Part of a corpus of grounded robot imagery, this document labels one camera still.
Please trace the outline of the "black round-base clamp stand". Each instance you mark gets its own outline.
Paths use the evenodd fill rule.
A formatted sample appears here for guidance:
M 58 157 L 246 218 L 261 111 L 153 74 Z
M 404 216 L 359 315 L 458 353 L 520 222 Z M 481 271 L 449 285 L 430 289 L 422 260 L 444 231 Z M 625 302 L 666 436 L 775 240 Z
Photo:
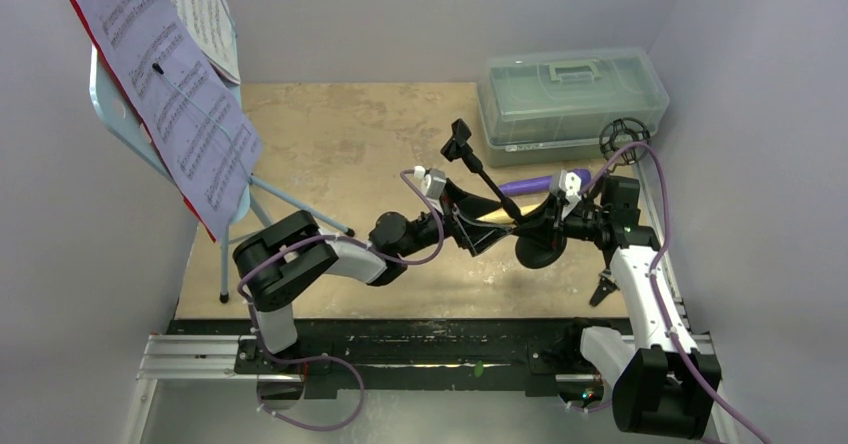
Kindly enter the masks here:
M 502 209 L 478 219 L 468 218 L 458 211 L 456 213 L 457 218 L 505 224 L 512 226 L 513 229 L 517 225 L 524 224 L 523 213 L 525 212 L 520 209 L 518 204 L 512 198 L 506 196 L 487 174 L 482 161 L 474 154 L 470 141 L 471 130 L 469 126 L 464 120 L 457 119 L 451 124 L 451 135 L 442 146 L 441 155 L 450 162 L 456 160 L 462 161 L 469 172 L 480 177 L 488 188 L 495 194 L 493 199 L 501 202 Z M 440 199 L 445 199 L 445 189 Z M 563 254 L 564 250 L 560 252 L 521 252 L 517 251 L 515 248 L 515 256 L 523 267 L 528 269 L 541 269 L 557 261 Z

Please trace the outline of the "purple microphone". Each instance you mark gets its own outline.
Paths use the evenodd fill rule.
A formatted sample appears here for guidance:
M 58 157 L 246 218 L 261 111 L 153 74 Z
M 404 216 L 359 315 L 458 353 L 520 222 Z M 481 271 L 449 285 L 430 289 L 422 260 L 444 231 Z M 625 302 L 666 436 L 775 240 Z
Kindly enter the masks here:
M 575 173 L 582 182 L 588 182 L 591 179 L 591 172 L 586 168 L 574 168 L 570 170 L 563 169 L 549 176 L 507 182 L 505 184 L 501 184 L 499 189 L 506 196 L 510 197 L 545 193 L 549 191 L 551 183 L 555 179 L 558 179 L 560 175 L 564 175 L 566 173 Z

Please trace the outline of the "black tripod microphone stand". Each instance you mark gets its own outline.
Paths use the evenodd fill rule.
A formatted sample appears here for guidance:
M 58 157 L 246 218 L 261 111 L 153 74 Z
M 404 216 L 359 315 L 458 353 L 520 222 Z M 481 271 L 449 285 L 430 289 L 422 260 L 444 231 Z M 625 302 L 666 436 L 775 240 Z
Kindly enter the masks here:
M 633 117 L 623 117 L 606 124 L 599 134 L 599 149 L 603 158 L 609 160 L 619 149 L 634 142 L 649 144 L 652 134 L 647 125 Z M 646 154 L 641 148 L 626 150 L 612 166 L 637 164 Z

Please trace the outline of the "light blue music stand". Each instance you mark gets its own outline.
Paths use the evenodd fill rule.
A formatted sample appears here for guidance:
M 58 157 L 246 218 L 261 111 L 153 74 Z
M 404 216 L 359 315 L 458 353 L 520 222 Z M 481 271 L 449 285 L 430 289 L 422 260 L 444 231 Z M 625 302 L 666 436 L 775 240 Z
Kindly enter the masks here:
M 100 121 L 179 190 L 218 242 L 227 302 L 229 229 L 258 208 L 250 187 L 261 142 L 239 101 L 200 50 L 175 37 L 124 53 L 94 44 L 89 94 Z

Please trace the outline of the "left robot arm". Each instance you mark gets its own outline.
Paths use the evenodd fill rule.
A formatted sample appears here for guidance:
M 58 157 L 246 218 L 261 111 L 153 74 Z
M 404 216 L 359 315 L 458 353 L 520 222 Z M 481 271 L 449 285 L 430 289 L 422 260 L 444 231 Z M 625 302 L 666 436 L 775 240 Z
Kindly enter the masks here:
M 511 225 L 483 221 L 499 202 L 469 194 L 440 170 L 421 166 L 401 174 L 424 202 L 426 212 L 410 220 L 396 212 L 381 215 L 362 241 L 321 227 L 298 211 L 237 246 L 233 260 L 257 335 L 259 359 L 272 372 L 292 369 L 298 359 L 293 302 L 324 275 L 385 286 L 411 266 L 433 261 L 446 241 L 478 256 L 511 235 Z

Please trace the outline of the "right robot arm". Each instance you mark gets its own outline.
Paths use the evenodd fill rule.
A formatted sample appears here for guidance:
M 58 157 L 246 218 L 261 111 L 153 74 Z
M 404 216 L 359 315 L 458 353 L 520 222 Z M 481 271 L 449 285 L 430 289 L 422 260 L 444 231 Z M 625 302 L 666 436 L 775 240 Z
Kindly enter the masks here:
M 607 387 L 603 402 L 623 432 L 688 440 L 704 437 L 722 370 L 703 353 L 677 311 L 665 281 L 667 250 L 640 222 L 638 180 L 605 176 L 587 184 L 562 171 L 542 204 L 514 231 L 516 255 L 528 268 L 548 264 L 566 241 L 593 243 L 625 302 L 632 340 L 607 327 L 588 327 L 564 340 L 561 356 L 576 371 L 593 365 Z

